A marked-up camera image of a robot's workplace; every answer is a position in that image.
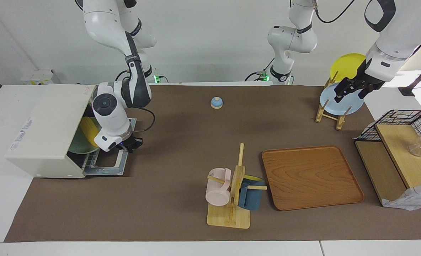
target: sticker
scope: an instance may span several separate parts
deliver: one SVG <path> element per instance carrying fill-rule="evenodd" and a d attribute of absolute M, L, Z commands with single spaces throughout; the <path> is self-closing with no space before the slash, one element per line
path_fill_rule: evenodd
<path fill-rule="evenodd" d="M 22 139 L 24 139 L 24 136 L 26 135 L 27 130 L 29 130 L 29 128 L 32 126 L 33 120 L 34 120 L 33 117 L 27 118 L 26 122 L 24 123 L 21 130 L 19 131 L 19 133 L 17 134 L 16 138 L 14 139 L 13 143 L 10 146 L 11 151 L 14 151 L 17 148 L 19 148 L 19 145 L 21 144 Z"/>
<path fill-rule="evenodd" d="M 87 86 L 87 87 L 84 89 L 83 94 L 84 94 L 84 95 L 87 95 L 87 94 L 89 94 L 89 92 L 90 92 L 90 86 Z"/>

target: plate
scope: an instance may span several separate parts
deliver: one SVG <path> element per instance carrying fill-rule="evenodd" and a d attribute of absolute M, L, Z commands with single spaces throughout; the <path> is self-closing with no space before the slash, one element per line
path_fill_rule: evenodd
<path fill-rule="evenodd" d="M 100 131 L 101 126 L 97 122 L 96 118 L 90 118 L 94 122 L 94 124 L 97 126 L 97 129 Z M 89 154 L 94 151 L 96 151 L 98 147 L 92 146 L 92 144 L 89 143 L 86 136 L 82 132 L 82 129 L 78 126 L 78 129 L 76 129 L 76 133 L 74 134 L 73 140 L 71 141 L 69 151 L 75 154 Z"/>
<path fill-rule="evenodd" d="M 360 53 L 349 53 L 338 58 L 331 66 L 330 78 L 337 73 L 334 81 L 342 81 L 344 78 L 353 78 L 356 75 L 357 68 L 364 62 L 365 56 Z"/>
<path fill-rule="evenodd" d="M 324 104 L 326 104 L 326 101 L 329 100 L 329 102 L 324 107 L 324 110 L 326 110 L 332 115 L 337 116 L 345 115 L 345 112 L 349 107 L 351 107 L 351 109 L 350 111 L 348 111 L 347 115 L 359 110 L 362 107 L 362 104 L 364 103 L 364 99 L 360 99 L 357 94 L 359 94 L 359 92 L 362 90 L 357 90 L 351 94 L 346 95 L 339 103 L 337 103 L 334 99 L 336 96 L 334 89 L 337 87 L 338 84 L 339 83 L 333 83 L 329 85 L 321 93 L 321 106 L 324 106 Z"/>

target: pink mug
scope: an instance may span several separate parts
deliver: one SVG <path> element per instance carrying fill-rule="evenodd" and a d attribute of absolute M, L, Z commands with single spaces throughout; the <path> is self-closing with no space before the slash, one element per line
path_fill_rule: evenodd
<path fill-rule="evenodd" d="M 209 176 L 225 180 L 224 184 L 213 180 L 207 180 L 206 201 L 213 206 L 224 206 L 230 201 L 228 188 L 231 183 L 231 170 L 228 168 L 215 168 L 209 172 Z"/>

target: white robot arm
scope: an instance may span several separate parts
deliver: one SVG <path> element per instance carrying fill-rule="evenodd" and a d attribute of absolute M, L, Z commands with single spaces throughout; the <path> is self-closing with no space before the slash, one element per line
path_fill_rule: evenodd
<path fill-rule="evenodd" d="M 295 28 L 274 26 L 269 31 L 267 41 L 275 52 L 274 63 L 270 69 L 272 76 L 275 77 L 274 84 L 285 84 L 290 76 L 294 57 L 287 50 L 309 53 L 316 48 L 318 39 L 311 28 L 313 10 L 311 0 L 292 0 L 289 18 Z"/>
<path fill-rule="evenodd" d="M 354 78 L 343 79 L 334 89 L 335 101 L 362 89 L 362 99 L 391 81 L 421 45 L 421 0 L 371 0 L 365 9 L 367 24 L 379 37 L 365 55 Z"/>
<path fill-rule="evenodd" d="M 133 127 L 124 108 L 143 108 L 152 98 L 146 81 L 152 67 L 145 54 L 143 60 L 137 47 L 152 47 L 156 39 L 135 15 L 136 0 L 76 0 L 76 3 L 84 12 L 87 33 L 100 44 L 123 53 L 130 70 L 129 78 L 100 83 L 94 92 L 92 109 L 102 127 L 94 141 L 104 151 L 118 146 L 132 152 L 140 141 L 132 135 Z"/>

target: brown tray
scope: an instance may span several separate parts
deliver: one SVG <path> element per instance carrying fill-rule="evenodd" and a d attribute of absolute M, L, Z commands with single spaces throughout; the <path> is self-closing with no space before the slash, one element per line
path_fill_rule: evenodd
<path fill-rule="evenodd" d="M 337 146 L 267 150 L 262 154 L 279 210 L 354 204 L 364 194 Z"/>

